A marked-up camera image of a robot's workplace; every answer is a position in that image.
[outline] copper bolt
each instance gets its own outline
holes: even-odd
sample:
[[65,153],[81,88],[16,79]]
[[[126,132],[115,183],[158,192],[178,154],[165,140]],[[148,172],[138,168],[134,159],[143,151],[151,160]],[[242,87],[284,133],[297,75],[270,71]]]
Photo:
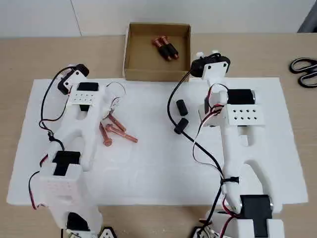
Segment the copper bolt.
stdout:
[[115,134],[117,134],[117,135],[120,135],[120,136],[122,136],[122,137],[124,137],[124,138],[126,138],[126,139],[128,139],[128,140],[131,140],[131,141],[133,141],[133,142],[135,142],[135,143],[138,142],[138,139],[137,139],[137,138],[135,138],[135,137],[133,137],[133,136],[131,136],[131,135],[126,134],[126,133],[123,132],[122,130],[119,130],[119,129],[117,129],[117,128],[114,128],[114,127],[112,126],[112,124],[107,124],[107,125],[106,125],[106,131],[111,131],[111,132],[113,132],[113,133],[115,133]]
[[159,42],[159,38],[154,39],[152,41],[152,43],[153,43],[153,45],[155,45],[158,48],[158,51],[159,51],[160,55],[163,56],[163,58],[165,58],[167,61],[171,61],[172,60],[171,56],[168,55],[168,50],[165,48],[164,45],[162,45]]
[[108,137],[107,132],[101,122],[99,124],[99,130],[101,132],[101,135],[103,135],[104,145],[110,146],[112,144],[112,139]]
[[153,45],[155,45],[158,48],[162,47],[162,44],[159,42],[159,38],[153,40]]
[[110,121],[112,121],[116,126],[119,127],[120,130],[122,130],[123,132],[125,132],[127,129],[112,115],[109,114],[108,118]]
[[166,36],[161,36],[160,39],[163,41],[163,43],[168,46],[168,49],[170,53],[173,55],[174,59],[178,59],[178,51],[175,49],[175,47],[167,40]]

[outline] copper screw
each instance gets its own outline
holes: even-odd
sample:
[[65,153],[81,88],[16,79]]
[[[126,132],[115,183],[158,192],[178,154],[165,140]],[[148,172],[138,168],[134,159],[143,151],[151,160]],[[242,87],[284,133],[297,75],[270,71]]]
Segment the copper screw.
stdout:
[[119,127],[120,130],[122,130],[123,132],[125,132],[127,129],[112,115],[109,114],[108,118],[110,121],[112,121],[116,126]]
[[163,45],[159,42],[159,38],[153,40],[153,45],[155,45],[158,49],[161,48]]
[[114,128],[114,127],[112,126],[112,124],[107,124],[107,125],[106,125],[106,131],[111,131],[111,132],[113,132],[113,133],[115,133],[115,134],[117,134],[117,135],[120,135],[120,136],[122,136],[122,137],[124,137],[124,138],[126,138],[126,139],[128,139],[128,140],[131,140],[131,141],[133,141],[133,142],[135,142],[135,143],[138,142],[138,139],[137,139],[137,138],[135,138],[135,137],[133,137],[133,136],[131,136],[131,135],[126,134],[126,133],[123,132],[122,130],[119,130],[119,129],[117,129],[117,128]]
[[101,122],[99,124],[99,130],[101,132],[101,135],[103,135],[104,145],[110,146],[112,144],[112,139],[108,137],[107,132]]
[[[167,40],[166,36],[161,36],[160,39],[164,42],[165,45],[170,44],[170,42]],[[178,54],[174,54],[174,59],[178,59]]]

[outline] cardboard box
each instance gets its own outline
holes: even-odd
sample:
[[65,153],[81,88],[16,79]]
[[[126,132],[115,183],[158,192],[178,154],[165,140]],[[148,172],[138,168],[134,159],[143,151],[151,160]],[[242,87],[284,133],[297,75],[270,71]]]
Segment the cardboard box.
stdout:
[[[188,24],[130,23],[123,71],[127,80],[180,81],[190,69],[190,32]],[[166,61],[152,40],[165,35],[179,52],[179,59]]]

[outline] wooden table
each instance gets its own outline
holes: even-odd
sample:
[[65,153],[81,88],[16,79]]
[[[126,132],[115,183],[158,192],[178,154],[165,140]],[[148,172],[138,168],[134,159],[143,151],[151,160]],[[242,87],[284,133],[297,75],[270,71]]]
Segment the wooden table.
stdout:
[[[287,238],[315,237],[317,214],[317,90],[297,84],[288,72],[296,57],[317,58],[313,34],[199,34],[192,36],[192,57],[198,51],[220,50],[231,59],[228,76],[280,77],[309,203],[284,206],[279,217]],[[84,63],[90,78],[122,77],[123,36],[23,38],[0,40],[0,237],[59,237],[48,209],[33,211],[6,203],[15,151],[33,79],[51,78],[69,63]],[[208,207],[101,207],[104,224],[118,238],[186,238]]]

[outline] white robotic arm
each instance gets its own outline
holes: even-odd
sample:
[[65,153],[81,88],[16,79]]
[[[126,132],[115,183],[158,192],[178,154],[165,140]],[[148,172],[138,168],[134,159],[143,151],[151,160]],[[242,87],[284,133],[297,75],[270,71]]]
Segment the white robotic arm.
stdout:
[[[267,146],[265,120],[261,105],[256,100],[256,92],[251,89],[230,89],[224,77],[230,61],[219,53],[206,58],[200,57],[193,63],[193,75],[202,77],[210,87],[204,105],[199,108],[201,119],[204,120],[210,114],[213,105],[222,105],[220,114],[209,117],[204,125],[220,127],[224,155],[223,176],[229,179],[223,183],[222,193],[233,209],[232,212],[237,214],[237,219],[230,224],[226,221],[231,215],[213,214],[212,225],[205,228],[208,233],[199,233],[201,238],[208,237],[206,235],[216,237],[212,230],[221,231],[222,227],[227,226],[225,234],[233,238],[283,238],[283,222],[272,219],[272,213],[282,210],[282,203],[276,196],[278,187],[267,173],[268,166],[272,166],[265,163],[270,150]],[[263,186],[263,195],[241,194],[236,181],[244,164],[250,165],[258,176]]]
[[[69,98],[61,126],[53,135],[65,145],[81,136],[85,145],[82,151],[64,151],[59,143],[51,143],[39,176],[45,205],[57,225],[81,238],[97,237],[103,223],[88,191],[84,172],[91,169],[100,122],[115,100],[105,85],[87,80],[88,72],[80,64],[61,78],[58,89],[69,94]],[[82,112],[87,115],[78,119]]]

